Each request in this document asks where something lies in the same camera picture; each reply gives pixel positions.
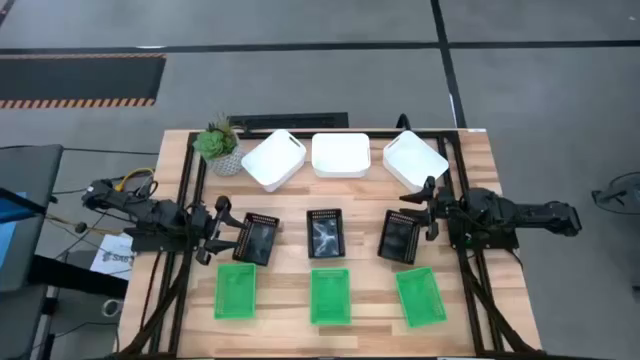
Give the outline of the black hazard-striped floor mat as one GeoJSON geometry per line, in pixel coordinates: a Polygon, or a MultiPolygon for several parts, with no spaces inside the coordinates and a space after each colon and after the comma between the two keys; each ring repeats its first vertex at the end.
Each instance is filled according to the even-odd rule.
{"type": "Polygon", "coordinates": [[[164,54],[0,56],[0,109],[149,107],[164,54]]]}

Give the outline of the black stand foot bar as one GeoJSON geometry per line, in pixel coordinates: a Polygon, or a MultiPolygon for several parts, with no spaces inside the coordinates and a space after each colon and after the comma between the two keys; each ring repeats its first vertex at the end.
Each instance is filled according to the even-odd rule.
{"type": "Polygon", "coordinates": [[[124,299],[128,281],[56,259],[35,255],[27,274],[30,285],[48,285],[124,299]]]}

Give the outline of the succulent in patterned white pot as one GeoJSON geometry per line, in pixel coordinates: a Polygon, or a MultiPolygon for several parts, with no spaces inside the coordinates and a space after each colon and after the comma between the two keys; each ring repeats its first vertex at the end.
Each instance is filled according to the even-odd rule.
{"type": "Polygon", "coordinates": [[[206,130],[197,135],[193,148],[217,176],[233,176],[242,169],[244,152],[229,116],[218,116],[210,122],[206,130]]]}

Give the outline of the green slotted plastic basket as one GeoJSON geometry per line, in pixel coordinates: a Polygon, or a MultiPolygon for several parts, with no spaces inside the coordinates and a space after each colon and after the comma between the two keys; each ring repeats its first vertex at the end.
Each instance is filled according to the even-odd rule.
{"type": "Polygon", "coordinates": [[[434,272],[423,267],[395,275],[396,287],[410,328],[447,321],[447,313],[434,272]]]}
{"type": "Polygon", "coordinates": [[[347,268],[317,268],[310,275],[310,322],[350,325],[351,292],[347,268]]]}
{"type": "Polygon", "coordinates": [[[256,308],[255,264],[221,264],[217,268],[214,318],[252,319],[256,308]]]}

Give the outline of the white plastic basket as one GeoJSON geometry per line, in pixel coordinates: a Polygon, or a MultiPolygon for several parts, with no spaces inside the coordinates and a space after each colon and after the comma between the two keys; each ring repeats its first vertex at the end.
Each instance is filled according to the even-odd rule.
{"type": "Polygon", "coordinates": [[[449,162],[414,132],[405,130],[384,147],[383,166],[415,193],[429,176],[438,179],[444,174],[449,162]]]}
{"type": "Polygon", "coordinates": [[[278,129],[248,152],[241,165],[266,192],[274,192],[304,165],[306,153],[297,138],[278,129]]]}
{"type": "Polygon", "coordinates": [[[371,166],[370,139],[364,133],[318,133],[311,163],[321,178],[362,178],[371,166]]]}

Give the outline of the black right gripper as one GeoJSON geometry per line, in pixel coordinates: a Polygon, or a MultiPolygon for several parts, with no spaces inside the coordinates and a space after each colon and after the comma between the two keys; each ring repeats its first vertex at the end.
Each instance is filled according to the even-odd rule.
{"type": "Polygon", "coordinates": [[[438,219],[451,219],[458,208],[458,201],[453,192],[447,188],[439,188],[434,196],[436,180],[428,176],[423,188],[416,193],[400,196],[404,202],[422,204],[428,202],[428,207],[423,210],[400,208],[401,214],[412,218],[416,223],[428,223],[426,240],[433,241],[439,235],[438,219]]]}

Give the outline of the black aluminium table frame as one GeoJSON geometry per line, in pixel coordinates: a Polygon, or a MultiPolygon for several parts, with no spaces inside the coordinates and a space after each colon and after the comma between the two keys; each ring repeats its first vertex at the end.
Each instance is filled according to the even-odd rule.
{"type": "MultiPolygon", "coordinates": [[[[498,339],[494,322],[478,300],[463,288],[456,249],[450,246],[448,224],[440,225],[433,242],[419,237],[415,266],[378,257],[377,247],[387,210],[413,207],[399,201],[409,193],[382,165],[383,149],[401,129],[340,129],[363,132],[370,138],[371,167],[360,179],[319,178],[311,165],[311,137],[323,130],[290,130],[307,148],[305,164],[283,186],[268,193],[246,172],[217,177],[205,171],[191,143],[195,131],[169,130],[164,134],[155,179],[155,197],[171,198],[181,204],[201,200],[213,207],[219,195],[232,202],[232,215],[242,219],[246,212],[280,219],[275,245],[267,267],[258,267],[256,315],[248,320],[214,319],[214,291],[217,266],[232,263],[232,252],[214,256],[211,264],[194,262],[185,295],[178,295],[177,319],[181,331],[173,330],[175,305],[167,311],[163,328],[152,337],[150,351],[175,350],[178,358],[349,358],[471,356],[478,350],[511,350],[498,339]],[[310,259],[307,255],[306,211],[342,210],[346,255],[344,258],[310,259]],[[347,268],[350,275],[351,324],[316,326],[310,321],[311,271],[315,268],[347,268]],[[397,272],[419,267],[432,268],[442,294],[447,321],[422,328],[410,328],[396,290],[397,272]]],[[[438,185],[445,181],[460,196],[461,186],[486,187],[500,192],[500,183],[488,136],[483,130],[414,130],[426,144],[441,150],[450,164],[438,185]]],[[[484,261],[476,260],[484,272],[483,281],[493,286],[493,296],[511,326],[529,345],[540,348],[521,266],[503,250],[485,250],[484,261]]],[[[181,255],[166,255],[154,267],[155,253],[140,254],[129,282],[120,337],[123,344],[138,332],[143,305],[149,313],[170,280],[163,270],[176,275],[181,255]]]]}

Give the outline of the dark grey workstation monitor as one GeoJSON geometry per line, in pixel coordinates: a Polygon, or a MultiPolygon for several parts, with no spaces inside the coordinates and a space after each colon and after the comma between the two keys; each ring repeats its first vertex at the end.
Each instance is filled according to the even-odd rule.
{"type": "MultiPolygon", "coordinates": [[[[61,145],[0,149],[0,188],[47,208],[60,166],[61,145]]],[[[0,225],[0,292],[22,288],[27,283],[31,262],[44,222],[43,215],[0,225]]]]}

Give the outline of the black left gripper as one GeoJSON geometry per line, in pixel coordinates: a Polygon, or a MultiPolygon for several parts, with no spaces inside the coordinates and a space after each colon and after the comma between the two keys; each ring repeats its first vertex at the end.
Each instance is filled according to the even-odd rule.
{"type": "MultiPolygon", "coordinates": [[[[230,214],[231,208],[230,199],[224,195],[219,196],[215,203],[217,221],[230,227],[246,229],[247,226],[243,222],[235,219],[230,214]]],[[[215,224],[216,222],[203,204],[192,206],[190,232],[195,251],[195,259],[201,265],[208,265],[213,254],[217,255],[222,251],[234,249],[238,246],[237,242],[215,238],[215,231],[213,229],[213,225],[215,224]]]]}

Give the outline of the black floor grate strip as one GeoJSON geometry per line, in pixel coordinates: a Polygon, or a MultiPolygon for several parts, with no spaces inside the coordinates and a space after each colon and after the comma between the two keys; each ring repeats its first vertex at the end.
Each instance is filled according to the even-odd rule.
{"type": "Polygon", "coordinates": [[[349,117],[347,112],[233,115],[229,117],[229,123],[250,130],[348,128],[349,117]]]}

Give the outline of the black slotted plastic basket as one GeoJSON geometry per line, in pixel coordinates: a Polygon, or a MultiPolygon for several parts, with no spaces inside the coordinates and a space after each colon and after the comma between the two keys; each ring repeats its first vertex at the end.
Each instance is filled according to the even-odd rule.
{"type": "Polygon", "coordinates": [[[232,259],[267,266],[279,223],[279,218],[247,212],[245,228],[238,235],[238,246],[233,251],[232,259]]]}
{"type": "Polygon", "coordinates": [[[387,210],[377,254],[379,257],[413,265],[415,263],[419,224],[400,212],[387,210]]]}
{"type": "Polygon", "coordinates": [[[345,256],[342,210],[317,209],[306,212],[309,258],[345,256]]]}

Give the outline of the white printed paper sheet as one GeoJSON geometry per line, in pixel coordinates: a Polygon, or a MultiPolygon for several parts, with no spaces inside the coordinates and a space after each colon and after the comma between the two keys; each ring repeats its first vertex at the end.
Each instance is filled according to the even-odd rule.
{"type": "Polygon", "coordinates": [[[132,238],[124,233],[105,235],[90,266],[90,270],[128,281],[131,277],[135,254],[132,238]]]}

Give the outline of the black floor stand base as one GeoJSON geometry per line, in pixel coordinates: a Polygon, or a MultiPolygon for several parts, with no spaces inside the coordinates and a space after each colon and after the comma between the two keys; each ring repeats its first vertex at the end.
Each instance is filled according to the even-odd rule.
{"type": "Polygon", "coordinates": [[[606,212],[640,216],[640,171],[615,177],[604,190],[593,190],[591,197],[606,212]]]}

